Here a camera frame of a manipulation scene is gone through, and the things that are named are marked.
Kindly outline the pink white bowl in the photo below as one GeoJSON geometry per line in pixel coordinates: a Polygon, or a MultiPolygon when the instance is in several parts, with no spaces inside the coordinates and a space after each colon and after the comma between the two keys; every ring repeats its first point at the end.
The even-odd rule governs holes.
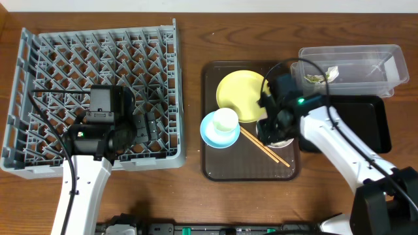
{"type": "MultiPolygon", "coordinates": [[[[260,116],[260,118],[257,120],[256,124],[258,124],[262,119],[266,119],[267,118],[267,114],[264,113],[263,115],[260,116]]],[[[285,141],[281,141],[281,142],[275,142],[275,143],[271,143],[268,145],[269,148],[284,148],[286,146],[288,146],[289,144],[291,144],[293,142],[293,138],[285,140],[285,141]]]]}

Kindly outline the green snack wrapper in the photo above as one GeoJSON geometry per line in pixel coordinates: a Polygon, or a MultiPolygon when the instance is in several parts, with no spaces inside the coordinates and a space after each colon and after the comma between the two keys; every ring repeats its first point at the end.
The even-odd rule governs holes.
{"type": "Polygon", "coordinates": [[[325,80],[327,79],[327,75],[323,76],[323,75],[306,75],[304,76],[304,79],[307,80],[309,83],[313,83],[313,84],[320,84],[325,82],[325,80]]]}

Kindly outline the pale green plastic cup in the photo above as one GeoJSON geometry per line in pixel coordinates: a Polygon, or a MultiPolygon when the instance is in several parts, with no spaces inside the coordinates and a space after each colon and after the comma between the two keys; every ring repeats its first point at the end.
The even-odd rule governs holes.
{"type": "Polygon", "coordinates": [[[230,108],[220,108],[214,112],[213,124],[217,131],[228,133],[238,125],[238,115],[230,108]]]}

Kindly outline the light blue small plate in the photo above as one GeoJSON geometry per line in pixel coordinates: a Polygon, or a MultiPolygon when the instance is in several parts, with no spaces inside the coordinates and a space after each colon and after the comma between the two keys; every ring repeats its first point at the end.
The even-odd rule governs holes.
{"type": "Polygon", "coordinates": [[[210,112],[203,118],[200,126],[201,138],[210,147],[216,149],[229,148],[238,140],[238,137],[240,136],[240,126],[237,125],[236,128],[226,136],[220,135],[216,132],[213,124],[214,114],[215,112],[210,112]]]}

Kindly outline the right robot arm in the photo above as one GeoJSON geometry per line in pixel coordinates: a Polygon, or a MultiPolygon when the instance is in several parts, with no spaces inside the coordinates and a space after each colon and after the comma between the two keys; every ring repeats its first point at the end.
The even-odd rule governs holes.
{"type": "Polygon", "coordinates": [[[317,234],[416,234],[417,171],[399,169],[369,148],[340,118],[328,95],[303,96],[291,76],[269,82],[257,124],[264,145],[302,137],[336,167],[355,197],[349,215],[320,222],[317,234]]]}

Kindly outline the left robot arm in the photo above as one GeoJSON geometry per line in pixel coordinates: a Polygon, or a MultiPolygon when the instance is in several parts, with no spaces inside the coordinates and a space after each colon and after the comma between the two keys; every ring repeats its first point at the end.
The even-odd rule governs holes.
{"type": "Polygon", "coordinates": [[[63,181],[52,234],[93,234],[118,153],[157,139],[152,113],[136,114],[123,86],[94,85],[89,108],[63,134],[63,181]]]}

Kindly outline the grey plastic dishwasher rack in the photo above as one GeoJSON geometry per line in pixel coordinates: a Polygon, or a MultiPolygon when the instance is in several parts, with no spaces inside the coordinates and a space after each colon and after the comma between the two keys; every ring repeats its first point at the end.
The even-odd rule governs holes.
{"type": "Polygon", "coordinates": [[[64,154],[48,129],[65,132],[89,108],[93,85],[129,88],[136,114],[152,112],[157,140],[120,153],[114,170],[185,163],[179,32],[175,25],[20,36],[1,149],[1,169],[26,179],[63,173],[64,154]]]}

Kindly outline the black rectangular waste tray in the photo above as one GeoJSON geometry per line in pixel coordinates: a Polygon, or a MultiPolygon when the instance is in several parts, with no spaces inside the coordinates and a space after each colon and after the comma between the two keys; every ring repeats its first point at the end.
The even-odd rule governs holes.
{"type": "Polygon", "coordinates": [[[330,104],[341,120],[374,152],[391,151],[383,100],[373,95],[332,95],[330,104]]]}

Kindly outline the clear plastic waste bin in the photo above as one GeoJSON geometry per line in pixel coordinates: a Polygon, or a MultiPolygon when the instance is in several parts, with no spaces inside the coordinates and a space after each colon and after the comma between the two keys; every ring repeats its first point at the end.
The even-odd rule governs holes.
{"type": "Polygon", "coordinates": [[[395,44],[320,46],[300,49],[298,56],[315,63],[329,78],[319,81],[321,73],[311,64],[300,61],[291,65],[292,77],[303,94],[377,95],[391,97],[394,88],[409,81],[410,76],[401,48],[395,44]]]}

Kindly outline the yellow round plate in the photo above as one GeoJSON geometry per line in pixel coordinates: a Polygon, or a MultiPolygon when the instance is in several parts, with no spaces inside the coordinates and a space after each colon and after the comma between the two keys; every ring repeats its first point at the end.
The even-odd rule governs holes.
{"type": "Polygon", "coordinates": [[[230,108],[241,123],[251,123],[266,114],[258,105],[263,76],[250,70],[238,70],[226,75],[216,89],[219,108],[230,108]]]}

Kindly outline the dark brown serving tray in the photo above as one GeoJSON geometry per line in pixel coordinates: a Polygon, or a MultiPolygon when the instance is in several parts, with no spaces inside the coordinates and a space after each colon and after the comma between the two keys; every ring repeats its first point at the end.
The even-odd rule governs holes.
{"type": "MultiPolygon", "coordinates": [[[[274,61],[213,61],[202,70],[202,115],[218,109],[216,88],[231,72],[251,70],[264,75],[274,61]]],[[[273,151],[289,163],[276,163],[243,134],[230,147],[217,149],[202,143],[202,172],[212,181],[290,181],[301,171],[298,140],[273,151]]]]}

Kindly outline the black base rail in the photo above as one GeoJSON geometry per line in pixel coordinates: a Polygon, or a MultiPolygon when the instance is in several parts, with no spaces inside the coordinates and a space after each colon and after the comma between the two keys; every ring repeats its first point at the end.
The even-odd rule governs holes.
{"type": "Polygon", "coordinates": [[[95,234],[138,234],[138,235],[263,235],[276,234],[319,234],[317,225],[306,222],[284,224],[210,224],[177,223],[173,219],[145,219],[122,213],[104,223],[97,223],[95,234]]]}

